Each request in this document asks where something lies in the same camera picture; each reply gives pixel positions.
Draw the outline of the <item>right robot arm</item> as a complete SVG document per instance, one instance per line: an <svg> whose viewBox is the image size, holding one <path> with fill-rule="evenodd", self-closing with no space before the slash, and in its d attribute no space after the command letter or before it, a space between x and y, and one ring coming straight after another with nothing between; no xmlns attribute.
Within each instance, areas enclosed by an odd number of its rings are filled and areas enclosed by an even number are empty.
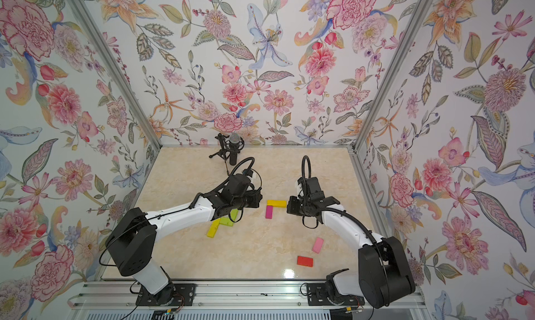
<svg viewBox="0 0 535 320"><path fill-rule="evenodd" d="M349 214L340 201L325 196L315 177L297 181L298 194L290 197L287 213L315 218L341 237L358 256L358 270L340 269L326 276L319 299L341 305L346 298L361 297L375 309L406 297L416 283L401 242L372 232Z"/></svg>

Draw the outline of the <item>lime green block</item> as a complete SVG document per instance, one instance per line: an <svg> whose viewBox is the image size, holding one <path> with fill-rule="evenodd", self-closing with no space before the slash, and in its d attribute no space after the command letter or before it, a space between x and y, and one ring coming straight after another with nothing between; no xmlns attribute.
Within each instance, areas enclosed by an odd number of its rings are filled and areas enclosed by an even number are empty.
<svg viewBox="0 0 535 320"><path fill-rule="evenodd" d="M227 226L227 227L233 227L234 226L234 222L230 219L230 218L220 218L220 225L224 225L224 226Z"/></svg>
<svg viewBox="0 0 535 320"><path fill-rule="evenodd" d="M233 222L236 222L237 221L237 218L238 218L238 210L237 209L234 209L231 211L230 213L230 219L233 221Z"/></svg>

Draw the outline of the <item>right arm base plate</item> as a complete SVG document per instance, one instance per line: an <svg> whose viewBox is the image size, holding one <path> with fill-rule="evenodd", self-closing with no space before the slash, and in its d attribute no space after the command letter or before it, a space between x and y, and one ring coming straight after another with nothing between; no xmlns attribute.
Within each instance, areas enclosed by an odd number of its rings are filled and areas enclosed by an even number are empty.
<svg viewBox="0 0 535 320"><path fill-rule="evenodd" d="M308 306L359 307L366 305L362 296L342 295L327 282L304 283L300 288L300 293L307 298Z"/></svg>

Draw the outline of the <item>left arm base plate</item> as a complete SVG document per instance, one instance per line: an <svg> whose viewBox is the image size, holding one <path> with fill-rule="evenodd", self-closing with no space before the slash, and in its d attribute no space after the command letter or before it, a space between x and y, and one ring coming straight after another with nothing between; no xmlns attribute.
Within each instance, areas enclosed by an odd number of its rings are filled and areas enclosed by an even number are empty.
<svg viewBox="0 0 535 320"><path fill-rule="evenodd" d="M142 307L192 306L196 288L195 284L174 284L173 287L168 285L157 294L150 294L144 286L141 286L135 305Z"/></svg>

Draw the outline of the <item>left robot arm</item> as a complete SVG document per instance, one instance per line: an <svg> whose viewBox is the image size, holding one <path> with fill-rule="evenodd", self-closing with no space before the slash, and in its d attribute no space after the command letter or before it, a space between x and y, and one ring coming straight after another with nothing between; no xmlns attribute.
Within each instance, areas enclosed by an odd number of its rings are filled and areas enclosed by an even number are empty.
<svg viewBox="0 0 535 320"><path fill-rule="evenodd" d="M111 232L105 250L122 276L132 276L153 296L170 294L171 278L153 260L156 243L182 229L228 218L234 210L258 208L262 195L261 187L254 185L257 175L254 170L230 175L215 189L198 193L191 202L170 209L131 209Z"/></svg>

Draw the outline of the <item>red block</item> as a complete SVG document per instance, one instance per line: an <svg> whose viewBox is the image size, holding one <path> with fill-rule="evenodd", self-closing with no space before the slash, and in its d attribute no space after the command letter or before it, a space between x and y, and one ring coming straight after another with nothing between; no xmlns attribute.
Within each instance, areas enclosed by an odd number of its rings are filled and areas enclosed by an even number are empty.
<svg viewBox="0 0 535 320"><path fill-rule="evenodd" d="M313 267L313 258L311 257L304 257L304 256L298 256L297 257L297 265L302 267Z"/></svg>

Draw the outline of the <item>long yellow block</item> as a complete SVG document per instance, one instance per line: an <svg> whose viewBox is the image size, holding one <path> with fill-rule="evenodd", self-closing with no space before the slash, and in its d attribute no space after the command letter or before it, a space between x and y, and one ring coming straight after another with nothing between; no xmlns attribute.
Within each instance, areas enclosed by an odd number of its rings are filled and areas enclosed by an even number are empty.
<svg viewBox="0 0 535 320"><path fill-rule="evenodd" d="M207 231L206 236L213 239L218 231L219 226L220 226L220 219L213 221L209 227L209 230Z"/></svg>
<svg viewBox="0 0 535 320"><path fill-rule="evenodd" d="M287 201L284 201L284 200L268 200L266 204L269 207L286 208Z"/></svg>

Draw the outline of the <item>magenta block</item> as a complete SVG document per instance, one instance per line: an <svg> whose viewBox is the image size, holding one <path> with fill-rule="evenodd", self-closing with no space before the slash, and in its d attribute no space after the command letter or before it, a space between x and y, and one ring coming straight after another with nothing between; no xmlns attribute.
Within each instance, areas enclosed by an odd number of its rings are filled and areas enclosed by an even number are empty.
<svg viewBox="0 0 535 320"><path fill-rule="evenodd" d="M266 219L272 219L273 218L273 206L268 205L266 207L265 218Z"/></svg>

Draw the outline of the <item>pink block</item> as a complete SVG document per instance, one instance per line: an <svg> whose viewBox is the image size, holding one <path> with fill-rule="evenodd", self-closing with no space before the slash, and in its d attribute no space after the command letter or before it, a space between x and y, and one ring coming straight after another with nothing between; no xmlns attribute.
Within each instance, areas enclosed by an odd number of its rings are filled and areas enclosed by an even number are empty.
<svg viewBox="0 0 535 320"><path fill-rule="evenodd" d="M320 254L324 244L324 239L317 237L313 243L312 251L316 254Z"/></svg>

